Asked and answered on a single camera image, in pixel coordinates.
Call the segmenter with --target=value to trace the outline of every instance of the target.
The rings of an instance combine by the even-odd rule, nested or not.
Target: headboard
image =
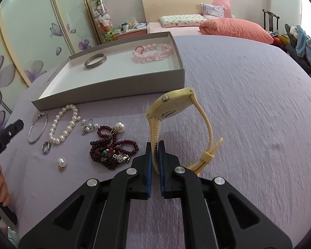
[[[223,5],[225,17],[230,17],[229,0],[142,0],[146,22],[159,22],[162,16],[201,14],[201,3]]]

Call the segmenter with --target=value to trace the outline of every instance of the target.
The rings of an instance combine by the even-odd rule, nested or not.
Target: silver ring
[[[31,133],[31,130],[32,130],[33,126],[35,125],[35,123],[36,123],[37,121],[39,121],[39,119],[40,119],[41,117],[43,117],[43,116],[46,116],[46,121],[45,121],[44,128],[43,128],[42,132],[40,133],[40,135],[39,135],[35,140],[32,140],[32,141],[31,141],[31,140],[30,140],[30,133]],[[45,132],[46,125],[47,125],[47,114],[46,114],[46,113],[41,113],[41,114],[39,114],[39,115],[37,116],[36,120],[33,122],[32,126],[31,126],[31,128],[30,128],[30,130],[29,130],[28,142],[29,142],[30,144],[36,143],[36,142],[41,138],[41,136],[42,136],[42,135],[44,134],[44,132]]]
[[[48,154],[51,150],[52,144],[49,141],[45,141],[43,146],[41,147],[41,150],[43,154]]]
[[[89,65],[89,63],[90,63],[91,61],[93,61],[94,59],[99,58],[99,57],[103,57],[103,58],[102,58],[100,61],[98,61],[98,62],[96,62],[96,63],[94,63],[94,64],[90,64],[90,65]],[[104,55],[103,53],[100,53],[100,54],[96,54],[96,55],[92,56],[90,59],[88,59],[88,60],[85,62],[84,65],[85,65],[86,68],[91,69],[91,68],[95,68],[95,67],[97,67],[97,66],[100,66],[101,64],[103,64],[104,62],[106,62],[106,60],[107,60],[106,55]]]

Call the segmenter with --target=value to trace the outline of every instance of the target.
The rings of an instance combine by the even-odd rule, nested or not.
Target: pink bed sheet
[[[163,28],[160,22],[150,22],[147,26],[147,32],[148,34],[159,32],[171,32],[173,36],[202,34],[198,26]]]

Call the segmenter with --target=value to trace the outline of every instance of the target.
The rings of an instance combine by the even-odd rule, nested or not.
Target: white pearl
[[[66,162],[66,160],[64,158],[60,157],[58,159],[58,165],[59,165],[59,167],[64,168],[67,165],[67,162]]]
[[[115,126],[114,126],[114,129],[115,129],[116,132],[122,133],[122,132],[124,132],[125,127],[124,127],[124,124],[123,124],[123,123],[117,122],[117,123],[115,124]]]

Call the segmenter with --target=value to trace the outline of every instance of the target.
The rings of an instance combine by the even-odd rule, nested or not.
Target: wooden headboard
[[[146,22],[159,22],[162,16],[201,14],[201,3],[213,0],[142,0]]]

